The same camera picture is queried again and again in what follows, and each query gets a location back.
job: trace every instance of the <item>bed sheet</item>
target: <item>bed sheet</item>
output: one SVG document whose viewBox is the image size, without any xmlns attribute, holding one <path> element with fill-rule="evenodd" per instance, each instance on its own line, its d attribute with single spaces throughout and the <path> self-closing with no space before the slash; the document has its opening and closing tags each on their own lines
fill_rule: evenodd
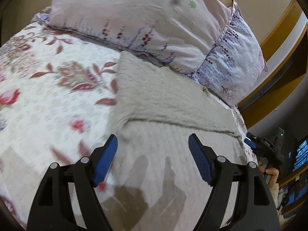
<svg viewBox="0 0 308 231">
<path fill-rule="evenodd" d="M 42 21 L 0 48 L 0 197 L 23 227 L 49 164 L 75 163 L 107 140 L 119 56 L 117 50 Z M 244 139 L 244 121 L 230 110 Z M 244 147 L 247 161 L 256 161 Z M 100 202 L 112 197 L 106 190 L 112 184 L 109 174 L 95 189 Z M 76 200 L 72 204 L 78 209 Z"/>
</svg>

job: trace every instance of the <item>hand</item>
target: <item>hand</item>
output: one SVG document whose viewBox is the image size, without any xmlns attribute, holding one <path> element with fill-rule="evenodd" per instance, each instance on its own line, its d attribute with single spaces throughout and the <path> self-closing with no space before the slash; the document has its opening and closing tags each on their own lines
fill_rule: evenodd
<svg viewBox="0 0 308 231">
<path fill-rule="evenodd" d="M 266 173 L 267 175 L 271 175 L 271 179 L 268 183 L 269 188 L 272 188 L 273 186 L 275 186 L 275 184 L 277 183 L 277 179 L 278 179 L 278 175 L 279 175 L 279 170 L 275 169 L 274 167 L 266 169 L 264 167 L 262 167 L 262 162 L 259 161 L 259 169 L 261 171 L 261 173 Z"/>
</svg>

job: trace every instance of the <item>blue object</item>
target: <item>blue object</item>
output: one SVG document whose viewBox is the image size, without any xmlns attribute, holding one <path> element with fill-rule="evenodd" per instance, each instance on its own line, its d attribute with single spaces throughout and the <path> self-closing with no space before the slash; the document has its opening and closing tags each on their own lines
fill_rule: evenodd
<svg viewBox="0 0 308 231">
<path fill-rule="evenodd" d="M 252 149 L 256 148 L 255 143 L 254 143 L 253 141 L 249 140 L 248 138 L 245 138 L 245 139 L 244 139 L 244 142 L 245 142 L 248 146 L 250 146 Z"/>
<path fill-rule="evenodd" d="M 98 186 L 98 184 L 103 182 L 104 179 L 106 178 L 106 175 L 111 166 L 111 163 L 113 161 L 117 149 L 118 149 L 118 139 L 116 136 L 113 136 L 113 138 L 110 140 L 107 147 L 105 148 L 101 158 L 96 164 L 95 176 L 93 179 L 93 183 L 95 186 Z"/>
<path fill-rule="evenodd" d="M 195 160 L 202 179 L 210 184 L 213 180 L 211 165 L 202 152 L 200 144 L 197 142 L 193 135 L 190 135 L 188 138 L 188 147 L 191 154 L 193 155 L 192 157 Z"/>
</svg>

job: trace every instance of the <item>green flower mark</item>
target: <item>green flower mark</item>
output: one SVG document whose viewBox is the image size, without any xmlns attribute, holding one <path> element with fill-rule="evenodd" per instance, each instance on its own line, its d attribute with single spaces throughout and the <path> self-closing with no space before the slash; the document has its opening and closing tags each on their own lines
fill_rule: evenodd
<svg viewBox="0 0 308 231">
<path fill-rule="evenodd" d="M 190 1 L 189 3 L 191 8 L 196 8 L 197 4 L 194 1 Z"/>
</svg>

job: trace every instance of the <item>pillowcase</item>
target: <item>pillowcase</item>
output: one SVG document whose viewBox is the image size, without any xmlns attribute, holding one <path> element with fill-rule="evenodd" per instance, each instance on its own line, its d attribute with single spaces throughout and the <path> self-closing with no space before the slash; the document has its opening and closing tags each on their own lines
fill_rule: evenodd
<svg viewBox="0 0 308 231">
<path fill-rule="evenodd" d="M 53 0 L 52 27 L 196 71 L 231 20 L 219 0 Z"/>
<path fill-rule="evenodd" d="M 250 94 L 262 70 L 267 69 L 261 47 L 235 1 L 233 10 L 221 41 L 215 44 L 196 72 L 187 74 L 231 107 Z"/>
</svg>

